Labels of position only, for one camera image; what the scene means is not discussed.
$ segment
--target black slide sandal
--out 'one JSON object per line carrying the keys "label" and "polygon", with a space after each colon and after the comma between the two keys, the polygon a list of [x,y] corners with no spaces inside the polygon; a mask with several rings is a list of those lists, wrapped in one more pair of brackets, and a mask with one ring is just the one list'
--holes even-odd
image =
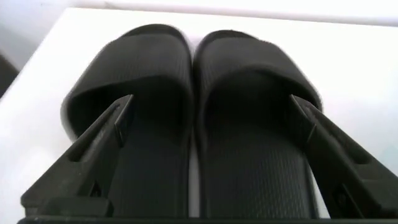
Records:
{"label": "black slide sandal", "polygon": [[284,111],[291,94],[321,103],[288,56],[221,30],[202,40],[193,71],[202,217],[317,218],[309,166]]}
{"label": "black slide sandal", "polygon": [[108,194],[113,216],[187,217],[193,93],[179,31],[153,24],[109,43],[65,100],[64,123],[80,136],[126,95],[134,95],[134,118]]}

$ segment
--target white surface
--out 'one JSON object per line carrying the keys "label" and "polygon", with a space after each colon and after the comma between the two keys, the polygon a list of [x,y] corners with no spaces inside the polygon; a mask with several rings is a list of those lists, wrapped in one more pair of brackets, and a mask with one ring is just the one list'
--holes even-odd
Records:
{"label": "white surface", "polygon": [[22,218],[20,196],[71,144],[65,95],[99,50],[137,26],[179,28],[194,47],[235,29],[279,45],[316,86],[325,114],[396,174],[398,29],[159,12],[67,9],[0,100],[0,221]]}
{"label": "white surface", "polygon": [[21,69],[67,7],[398,26],[396,0],[0,0],[0,53]]}

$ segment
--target rubber sandal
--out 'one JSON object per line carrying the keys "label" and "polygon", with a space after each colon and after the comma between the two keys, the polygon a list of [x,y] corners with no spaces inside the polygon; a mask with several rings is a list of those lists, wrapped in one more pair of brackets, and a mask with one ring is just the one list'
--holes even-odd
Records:
{"label": "rubber sandal", "polygon": [[284,124],[289,96],[321,108],[277,46],[231,30],[208,34],[193,63],[201,215],[316,218],[307,160]]}
{"label": "rubber sandal", "polygon": [[64,123],[79,137],[115,100],[133,95],[108,194],[114,217],[187,217],[191,70],[178,30],[142,26],[109,43],[66,98]]}

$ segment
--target white table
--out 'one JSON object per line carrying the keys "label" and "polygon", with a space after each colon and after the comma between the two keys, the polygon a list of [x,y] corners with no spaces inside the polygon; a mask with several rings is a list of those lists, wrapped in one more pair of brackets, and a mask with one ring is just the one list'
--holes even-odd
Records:
{"label": "white table", "polygon": [[398,28],[67,9],[0,100],[2,223],[24,216],[20,196],[72,143],[60,107],[85,68],[109,41],[151,23],[179,28],[192,48],[219,29],[277,44],[317,88],[325,114],[398,174]]}

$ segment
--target white wall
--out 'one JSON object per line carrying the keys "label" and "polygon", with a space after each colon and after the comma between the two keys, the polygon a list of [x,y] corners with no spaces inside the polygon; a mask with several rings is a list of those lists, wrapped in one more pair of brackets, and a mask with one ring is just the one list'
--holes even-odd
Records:
{"label": "white wall", "polygon": [[21,69],[66,7],[398,26],[396,0],[0,0],[0,54]]}

